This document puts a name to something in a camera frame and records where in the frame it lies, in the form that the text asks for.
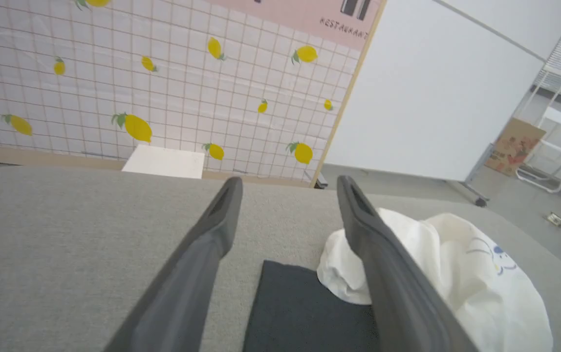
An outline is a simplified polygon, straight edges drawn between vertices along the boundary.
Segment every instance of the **pink fabric section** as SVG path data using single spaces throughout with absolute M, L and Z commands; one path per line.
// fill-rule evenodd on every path
M 352 16 L 341 12 L 352 0 L 208 0 L 263 20 L 361 50 L 381 0 L 370 0 L 363 20 L 357 17 L 365 0 L 357 0 Z

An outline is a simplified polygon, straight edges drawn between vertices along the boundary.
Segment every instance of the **cardboard box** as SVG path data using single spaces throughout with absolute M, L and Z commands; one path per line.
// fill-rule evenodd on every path
M 544 134 L 546 132 L 542 129 L 511 118 L 497 139 L 493 153 L 484 165 L 513 176 Z

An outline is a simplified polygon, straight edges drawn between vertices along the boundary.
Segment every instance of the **baseboard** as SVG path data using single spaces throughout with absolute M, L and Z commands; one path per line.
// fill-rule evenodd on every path
M 40 152 L 38 150 L 24 150 L 0 147 L 0 163 L 10 165 L 28 166 L 62 166 L 62 167 L 84 167 L 89 169 L 121 170 L 125 161 L 104 160 L 85 156 L 67 154 L 54 154 Z M 203 171 L 202 178 L 209 180 L 227 180 L 235 176 L 224 172 Z M 256 176 L 241 176 L 243 182 L 263 183 L 267 185 L 283 185 L 292 187 L 309 187 L 309 182 L 289 180 L 285 178 L 262 178 Z

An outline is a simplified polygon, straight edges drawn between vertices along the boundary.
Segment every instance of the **white cloth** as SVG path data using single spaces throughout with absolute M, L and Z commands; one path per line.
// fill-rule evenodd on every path
M 453 214 L 416 221 L 387 209 L 378 212 L 479 350 L 552 350 L 539 292 L 515 261 L 472 223 Z M 318 278 L 346 302 L 371 304 L 363 262 L 350 249 L 343 229 L 326 241 Z

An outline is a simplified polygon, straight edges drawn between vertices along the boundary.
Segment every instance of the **gray tablecloth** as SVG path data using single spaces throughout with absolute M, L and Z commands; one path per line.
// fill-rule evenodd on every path
M 0 352 L 99 351 L 221 184 L 0 168 Z M 475 223 L 535 283 L 561 351 L 561 262 L 548 250 L 487 209 L 369 198 L 415 219 L 452 212 Z M 315 269 L 325 239 L 341 225 L 334 192 L 245 184 L 200 350 L 240 351 L 263 259 Z

